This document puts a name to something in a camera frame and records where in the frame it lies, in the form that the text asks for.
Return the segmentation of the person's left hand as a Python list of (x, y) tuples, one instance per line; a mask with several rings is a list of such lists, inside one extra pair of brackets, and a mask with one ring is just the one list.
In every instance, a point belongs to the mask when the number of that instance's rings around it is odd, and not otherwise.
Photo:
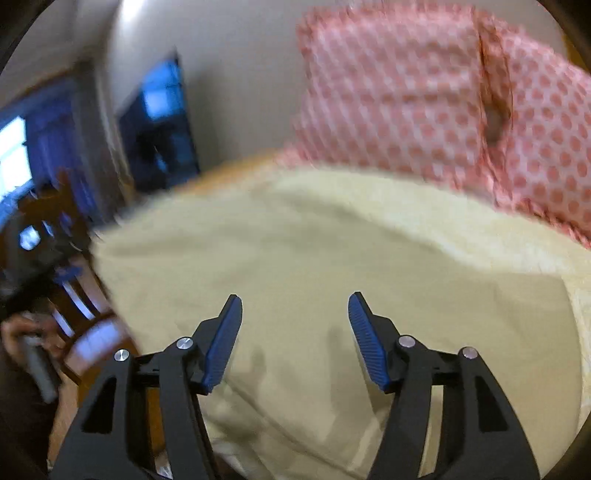
[(55, 359), (62, 356), (64, 341), (60, 338), (58, 324), (45, 314), (16, 314), (2, 322), (1, 339), (8, 356), (20, 367), (27, 365), (22, 338), (39, 336), (42, 347)]

